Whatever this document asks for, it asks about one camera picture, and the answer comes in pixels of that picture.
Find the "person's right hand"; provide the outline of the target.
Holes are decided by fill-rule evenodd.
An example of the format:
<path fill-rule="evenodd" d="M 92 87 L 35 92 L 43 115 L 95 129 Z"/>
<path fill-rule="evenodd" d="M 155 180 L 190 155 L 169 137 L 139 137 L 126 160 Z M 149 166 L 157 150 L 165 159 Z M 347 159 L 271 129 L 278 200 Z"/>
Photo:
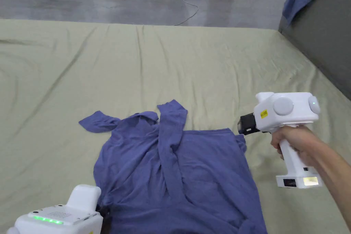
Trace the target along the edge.
<path fill-rule="evenodd" d="M 283 158 L 281 141 L 286 140 L 299 158 L 308 166 L 316 166 L 315 155 L 323 148 L 322 142 L 315 134 L 305 126 L 283 126 L 272 133 L 271 145 Z"/>

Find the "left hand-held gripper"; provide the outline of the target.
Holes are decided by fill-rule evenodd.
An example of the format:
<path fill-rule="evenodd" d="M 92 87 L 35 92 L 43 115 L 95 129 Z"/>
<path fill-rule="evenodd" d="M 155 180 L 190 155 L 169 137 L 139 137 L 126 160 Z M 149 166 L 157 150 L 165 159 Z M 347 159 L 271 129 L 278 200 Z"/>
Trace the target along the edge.
<path fill-rule="evenodd" d="M 110 210 L 98 205 L 101 189 L 80 184 L 66 204 L 53 205 L 21 215 L 7 234 L 109 234 Z"/>

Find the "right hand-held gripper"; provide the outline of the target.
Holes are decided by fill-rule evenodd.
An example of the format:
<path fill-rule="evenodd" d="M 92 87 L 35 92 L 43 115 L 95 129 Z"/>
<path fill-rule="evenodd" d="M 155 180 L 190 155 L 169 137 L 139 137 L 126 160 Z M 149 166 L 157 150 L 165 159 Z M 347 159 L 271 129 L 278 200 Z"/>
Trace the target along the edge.
<path fill-rule="evenodd" d="M 253 112 L 241 116 L 238 121 L 240 134 L 272 133 L 283 126 L 305 126 L 319 119 L 319 102 L 311 93 L 261 92 L 256 98 L 258 104 Z M 287 140 L 280 141 L 279 146 L 287 167 L 286 175 L 276 176 L 279 187 L 305 189 L 322 186 L 317 171 L 299 158 Z"/>

